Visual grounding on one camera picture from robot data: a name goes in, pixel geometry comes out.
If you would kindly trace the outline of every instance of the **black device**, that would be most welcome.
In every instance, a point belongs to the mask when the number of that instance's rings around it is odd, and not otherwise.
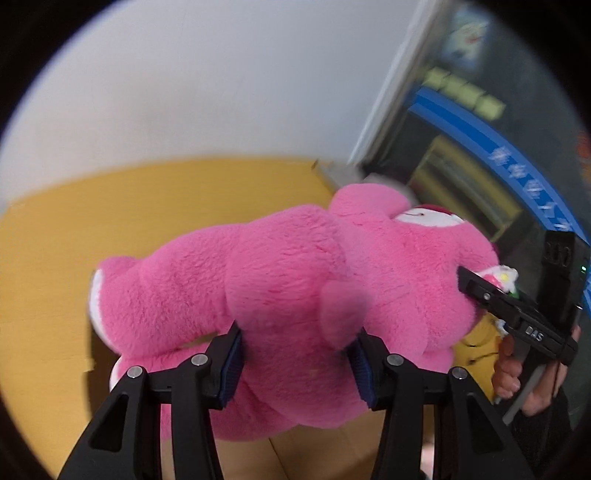
[[[589,272],[589,252],[588,244],[574,232],[545,234],[537,309],[553,327],[567,335],[579,315]]]
[[[548,231],[541,259],[536,301],[514,299],[478,275],[460,267],[459,289],[496,317],[515,338],[514,357],[523,363],[520,391],[510,400],[495,399],[503,421],[510,424],[552,360],[570,365],[577,353],[571,337],[582,311],[580,304],[589,272],[590,247],[573,232]]]

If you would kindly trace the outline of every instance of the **blue sign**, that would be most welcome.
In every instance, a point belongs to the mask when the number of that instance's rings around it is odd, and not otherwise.
[[[512,144],[473,113],[452,100],[422,87],[408,111],[420,116],[482,160],[529,207],[546,228],[587,237],[564,200]],[[591,313],[591,275],[583,293]]]

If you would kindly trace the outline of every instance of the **white wall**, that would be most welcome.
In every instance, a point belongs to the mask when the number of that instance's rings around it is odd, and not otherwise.
[[[21,103],[0,150],[0,200],[177,155],[346,161],[435,2],[121,2]]]

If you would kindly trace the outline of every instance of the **plush toy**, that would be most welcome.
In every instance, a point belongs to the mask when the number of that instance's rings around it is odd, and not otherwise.
[[[337,427],[366,410],[343,354],[362,326],[419,367],[447,371],[452,345],[477,318],[457,268],[497,263],[487,239],[456,215],[409,210],[392,188],[353,184],[328,210],[294,207],[189,233],[143,260],[105,260],[89,310],[121,355],[112,385],[132,365],[157,371],[204,352],[236,320],[245,366],[212,426],[220,439],[251,440],[296,424]]]

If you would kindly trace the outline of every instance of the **blue gripper pad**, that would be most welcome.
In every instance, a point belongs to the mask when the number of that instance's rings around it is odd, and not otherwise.
[[[361,400],[367,403],[369,408],[374,408],[377,403],[374,390],[374,374],[359,338],[355,339],[347,347],[347,356],[349,357],[349,363]]]
[[[242,373],[242,367],[244,367],[244,354],[242,350],[242,332],[238,332],[236,338],[233,341],[226,362],[223,364],[221,371],[220,390],[219,390],[219,401],[224,408],[227,403],[232,399],[236,388],[238,387],[238,381]]]

